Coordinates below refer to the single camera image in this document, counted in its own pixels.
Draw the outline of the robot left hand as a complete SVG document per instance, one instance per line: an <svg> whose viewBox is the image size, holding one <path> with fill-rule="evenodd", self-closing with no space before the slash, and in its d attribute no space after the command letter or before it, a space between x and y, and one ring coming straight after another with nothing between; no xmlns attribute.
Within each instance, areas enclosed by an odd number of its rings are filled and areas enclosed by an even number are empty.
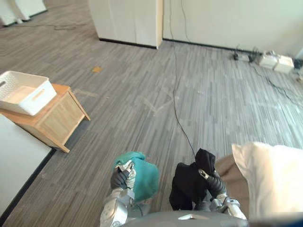
<svg viewBox="0 0 303 227"><path fill-rule="evenodd" d="M110 179L111 189L133 189L136 178L136 171L132 160L127 161L125 164L119 162L115 168Z"/></svg>

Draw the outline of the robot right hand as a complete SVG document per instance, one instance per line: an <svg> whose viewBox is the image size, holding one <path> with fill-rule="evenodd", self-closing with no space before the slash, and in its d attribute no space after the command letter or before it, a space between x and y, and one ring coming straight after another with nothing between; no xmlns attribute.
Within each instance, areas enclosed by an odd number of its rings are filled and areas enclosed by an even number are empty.
<svg viewBox="0 0 303 227"><path fill-rule="evenodd" d="M203 169L199 169L198 172L206 180L207 189L213 198L227 193L226 186L216 170L212 175L207 174Z"/></svg>

